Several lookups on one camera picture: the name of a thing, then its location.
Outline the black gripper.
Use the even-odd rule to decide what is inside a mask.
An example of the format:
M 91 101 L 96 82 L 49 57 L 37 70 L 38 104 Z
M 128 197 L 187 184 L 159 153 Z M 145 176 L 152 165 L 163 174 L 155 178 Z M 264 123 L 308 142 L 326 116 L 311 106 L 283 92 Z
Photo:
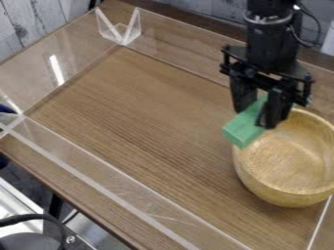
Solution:
M 256 101 L 256 90 L 267 92 L 255 125 L 274 129 L 288 117 L 294 104 L 306 105 L 314 82 L 298 63 L 302 11 L 246 11 L 247 45 L 221 48 L 220 72 L 229 76 L 236 112 Z

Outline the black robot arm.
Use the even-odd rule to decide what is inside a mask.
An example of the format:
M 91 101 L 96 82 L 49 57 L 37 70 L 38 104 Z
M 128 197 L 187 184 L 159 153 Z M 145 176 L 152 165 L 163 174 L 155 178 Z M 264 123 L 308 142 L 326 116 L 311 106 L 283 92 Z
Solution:
M 272 129 L 287 119 L 295 104 L 308 104 L 314 83 L 298 62 L 298 51 L 304 44 L 298 0 L 247 0 L 244 22 L 247 45 L 221 48 L 220 72 L 229 76 L 236 112 L 254 104 L 259 91 L 267 93 L 255 125 Z

